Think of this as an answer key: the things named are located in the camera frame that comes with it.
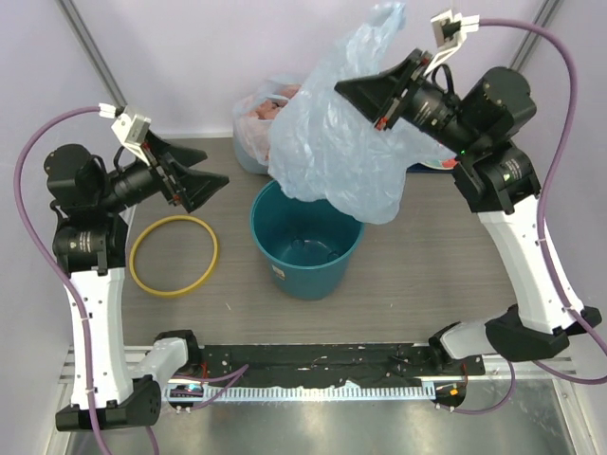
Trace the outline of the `light blue plastic bag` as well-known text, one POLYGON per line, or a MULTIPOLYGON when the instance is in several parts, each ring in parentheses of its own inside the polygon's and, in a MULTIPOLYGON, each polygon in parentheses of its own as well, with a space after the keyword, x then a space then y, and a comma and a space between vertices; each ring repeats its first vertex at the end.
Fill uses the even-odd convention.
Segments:
POLYGON ((274 119, 268 172, 286 196, 325 199, 363 223, 386 224, 398 214, 411 166, 455 156, 405 121, 375 130, 334 89, 341 80, 376 74, 404 25, 404 4, 374 6, 365 22, 317 62, 274 119))

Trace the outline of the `teal trash bin yellow rim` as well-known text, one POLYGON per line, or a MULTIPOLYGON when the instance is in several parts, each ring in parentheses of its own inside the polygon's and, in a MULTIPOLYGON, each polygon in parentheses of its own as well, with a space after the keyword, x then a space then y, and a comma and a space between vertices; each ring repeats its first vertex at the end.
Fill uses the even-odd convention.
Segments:
POLYGON ((324 199, 287 197, 274 180, 256 195, 249 227, 275 284, 300 300, 321 300, 338 288, 365 229, 324 199))

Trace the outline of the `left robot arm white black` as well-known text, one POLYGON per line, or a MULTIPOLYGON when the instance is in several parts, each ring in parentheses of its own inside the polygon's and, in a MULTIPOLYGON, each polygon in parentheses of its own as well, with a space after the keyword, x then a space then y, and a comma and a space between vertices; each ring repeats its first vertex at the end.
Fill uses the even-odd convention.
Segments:
POLYGON ((187 212, 202 207, 229 183, 223 174, 197 171, 201 150, 147 133, 143 159, 107 171, 83 145, 66 144, 44 163, 58 216, 52 264, 58 266, 72 315, 75 383, 70 403, 55 417, 59 431, 153 426, 172 376, 195 376, 202 354, 194 333, 160 333, 151 351, 129 369, 121 297, 129 226, 121 214, 160 193, 187 212))

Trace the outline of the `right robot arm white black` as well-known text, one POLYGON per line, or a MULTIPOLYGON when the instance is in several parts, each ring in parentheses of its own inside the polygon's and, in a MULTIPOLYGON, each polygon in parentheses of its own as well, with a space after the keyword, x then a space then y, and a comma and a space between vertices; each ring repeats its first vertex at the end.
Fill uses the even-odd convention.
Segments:
POLYGON ((512 362, 551 358, 602 321, 583 304, 558 264, 547 264, 548 230, 537 222, 541 184, 513 136, 536 112, 526 79, 496 66, 465 97, 440 86, 431 57, 413 51, 376 75, 337 82, 335 90, 376 129, 405 120, 453 151, 454 184, 498 249, 516 300, 496 318, 456 322, 430 340, 434 371, 452 373, 463 358, 497 354, 512 362))

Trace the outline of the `plastic bag with pink trash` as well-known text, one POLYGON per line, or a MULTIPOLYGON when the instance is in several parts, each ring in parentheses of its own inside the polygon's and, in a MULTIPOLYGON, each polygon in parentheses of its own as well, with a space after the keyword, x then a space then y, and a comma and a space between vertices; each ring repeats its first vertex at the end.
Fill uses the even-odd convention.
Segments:
POLYGON ((297 73, 270 76, 234 105, 232 143, 236 159, 246 172, 267 174, 269 129, 303 82, 304 76, 297 73))

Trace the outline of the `dark blue tray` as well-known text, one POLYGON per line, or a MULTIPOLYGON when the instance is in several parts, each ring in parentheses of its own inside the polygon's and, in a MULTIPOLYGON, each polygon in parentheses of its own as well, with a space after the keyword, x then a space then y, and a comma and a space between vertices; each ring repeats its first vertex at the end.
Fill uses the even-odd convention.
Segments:
POLYGON ((452 170, 451 171, 447 171, 447 172, 433 171, 433 170, 425 169, 424 167, 422 167, 420 165, 420 163, 417 163, 417 164, 414 164, 413 166, 411 166, 407 170, 407 172, 408 173, 451 173, 452 170))

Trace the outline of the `red blue floral plate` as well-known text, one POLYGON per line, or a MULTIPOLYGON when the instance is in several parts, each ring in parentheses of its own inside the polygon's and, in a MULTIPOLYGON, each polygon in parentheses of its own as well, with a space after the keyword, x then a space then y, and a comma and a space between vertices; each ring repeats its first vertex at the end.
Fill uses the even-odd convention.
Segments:
POLYGON ((440 172, 451 171, 457 164, 458 162, 455 158, 430 160, 420 163, 420 165, 425 169, 440 172))

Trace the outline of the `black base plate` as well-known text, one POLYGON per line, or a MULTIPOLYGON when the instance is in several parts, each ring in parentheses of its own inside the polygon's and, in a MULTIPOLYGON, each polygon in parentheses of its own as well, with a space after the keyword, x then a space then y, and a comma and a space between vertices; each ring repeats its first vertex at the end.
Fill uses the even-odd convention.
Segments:
POLYGON ((447 360, 412 343, 206 345, 176 373, 216 378, 247 366, 238 387, 326 389, 417 386, 423 376, 483 375, 479 356, 447 360))

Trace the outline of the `aluminium frame rail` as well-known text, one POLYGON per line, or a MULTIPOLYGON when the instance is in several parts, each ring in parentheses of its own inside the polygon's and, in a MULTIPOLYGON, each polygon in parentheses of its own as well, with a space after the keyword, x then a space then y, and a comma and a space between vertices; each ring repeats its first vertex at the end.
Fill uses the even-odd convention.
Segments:
MULTIPOLYGON (((152 349, 151 346, 126 346, 124 348, 125 358, 127 361, 127 368, 129 372, 134 370, 137 364, 143 359, 143 357, 152 349)), ((482 376, 487 376, 489 379, 507 379, 508 368, 506 361, 499 355, 484 355, 483 364, 485 367, 484 373, 472 374, 470 367, 466 367, 468 372, 469 380, 479 380, 482 376)), ((576 367, 573 359, 568 353, 564 355, 558 355, 556 358, 547 359, 543 361, 547 367, 556 370, 560 373, 573 374, 575 373, 576 367)), ((542 370, 540 367, 535 365, 533 362, 517 362, 514 363, 514 369, 517 378, 522 379, 536 379, 546 378, 548 372, 542 370)), ((426 368, 420 373, 414 374, 415 378, 419 378, 422 381, 447 381, 448 379, 460 379, 463 378, 460 370, 456 373, 439 373, 429 374, 426 368)), ((67 356, 64 361, 64 365, 61 369, 58 383, 59 384, 72 384, 75 378, 75 362, 73 349, 69 348, 67 356)))

